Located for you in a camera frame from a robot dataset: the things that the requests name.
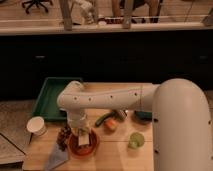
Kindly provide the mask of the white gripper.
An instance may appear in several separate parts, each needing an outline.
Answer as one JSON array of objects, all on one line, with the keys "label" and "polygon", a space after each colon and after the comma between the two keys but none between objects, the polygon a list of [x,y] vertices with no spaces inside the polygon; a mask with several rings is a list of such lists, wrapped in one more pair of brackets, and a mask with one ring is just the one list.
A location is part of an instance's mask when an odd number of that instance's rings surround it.
[{"label": "white gripper", "polygon": [[84,112],[69,112],[67,122],[74,135],[78,135],[79,131],[90,132],[90,126],[87,120],[87,115]]}]

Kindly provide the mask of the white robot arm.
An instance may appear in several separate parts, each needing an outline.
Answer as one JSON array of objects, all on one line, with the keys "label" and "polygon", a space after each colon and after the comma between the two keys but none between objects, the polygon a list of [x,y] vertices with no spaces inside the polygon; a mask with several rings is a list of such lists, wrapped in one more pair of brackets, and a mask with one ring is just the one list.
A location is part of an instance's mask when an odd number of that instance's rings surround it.
[{"label": "white robot arm", "polygon": [[208,100],[187,79],[161,84],[88,92],[78,81],[58,95],[74,128],[86,126],[86,109],[150,112],[153,123],[154,171],[213,171],[213,129]]}]

